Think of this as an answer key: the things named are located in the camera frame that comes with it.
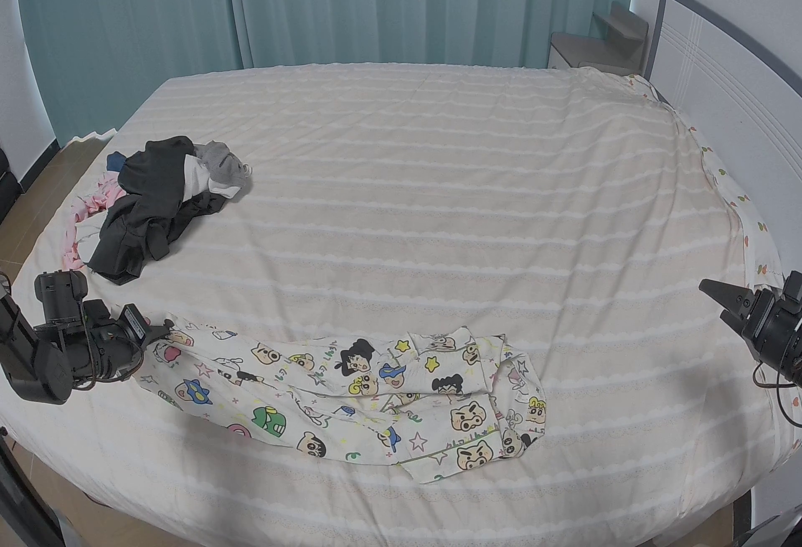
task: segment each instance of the baseboard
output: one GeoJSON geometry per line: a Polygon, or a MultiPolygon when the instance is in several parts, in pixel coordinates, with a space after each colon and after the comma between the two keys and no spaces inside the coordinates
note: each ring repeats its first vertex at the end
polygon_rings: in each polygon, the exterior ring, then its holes
{"type": "Polygon", "coordinates": [[[23,192],[27,192],[28,189],[34,185],[36,178],[42,174],[45,166],[55,157],[58,150],[58,141],[56,140],[53,140],[53,143],[45,148],[45,151],[38,157],[34,165],[30,167],[19,182],[19,185],[23,187],[23,192]]]}

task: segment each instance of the pile of clothes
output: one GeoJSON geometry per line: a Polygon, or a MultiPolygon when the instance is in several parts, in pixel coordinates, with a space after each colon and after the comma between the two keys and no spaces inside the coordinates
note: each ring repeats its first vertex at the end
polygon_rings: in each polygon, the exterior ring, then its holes
{"type": "Polygon", "coordinates": [[[84,265],[125,284],[145,260],[160,260],[189,222],[223,208],[250,176],[228,146],[196,146],[188,137],[149,141],[130,157],[115,152],[90,196],[76,198],[64,240],[63,266],[84,265]]]}

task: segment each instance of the pink star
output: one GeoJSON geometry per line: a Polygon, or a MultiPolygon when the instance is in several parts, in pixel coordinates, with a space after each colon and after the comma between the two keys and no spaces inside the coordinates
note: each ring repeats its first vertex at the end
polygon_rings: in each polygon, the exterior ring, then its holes
{"type": "Polygon", "coordinates": [[[212,373],[214,373],[214,369],[208,368],[208,366],[206,366],[206,364],[204,364],[203,362],[201,362],[200,364],[195,364],[195,369],[198,370],[198,375],[203,375],[206,378],[212,373]]]}
{"type": "Polygon", "coordinates": [[[412,451],[423,451],[424,445],[429,441],[427,438],[421,437],[419,432],[415,432],[415,437],[410,438],[409,441],[412,443],[412,451]]]}

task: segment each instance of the mattress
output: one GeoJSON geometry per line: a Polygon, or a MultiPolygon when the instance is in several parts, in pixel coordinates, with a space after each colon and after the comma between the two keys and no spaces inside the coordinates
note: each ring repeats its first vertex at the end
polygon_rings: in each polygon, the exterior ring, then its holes
{"type": "MultiPolygon", "coordinates": [[[[265,341],[505,333],[546,390],[520,459],[417,484],[177,412],[134,381],[0,421],[91,496],[205,545],[663,542],[794,442],[746,346],[697,290],[745,284],[744,237],[692,134],[590,68],[276,67],[167,81],[105,155],[187,135],[254,173],[170,254],[90,298],[265,341]]],[[[15,282],[58,268],[67,198],[15,282]]]]}

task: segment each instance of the pink clothing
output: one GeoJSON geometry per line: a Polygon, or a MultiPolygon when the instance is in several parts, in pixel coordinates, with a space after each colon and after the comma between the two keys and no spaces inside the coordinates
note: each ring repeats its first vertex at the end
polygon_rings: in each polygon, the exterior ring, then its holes
{"type": "Polygon", "coordinates": [[[125,191],[117,183],[119,173],[106,171],[100,177],[97,190],[91,195],[75,197],[67,218],[66,232],[64,233],[64,255],[62,266],[64,270],[78,270],[85,266],[78,255],[78,243],[75,241],[75,225],[84,221],[90,215],[111,208],[115,201],[125,195],[125,191]]]}

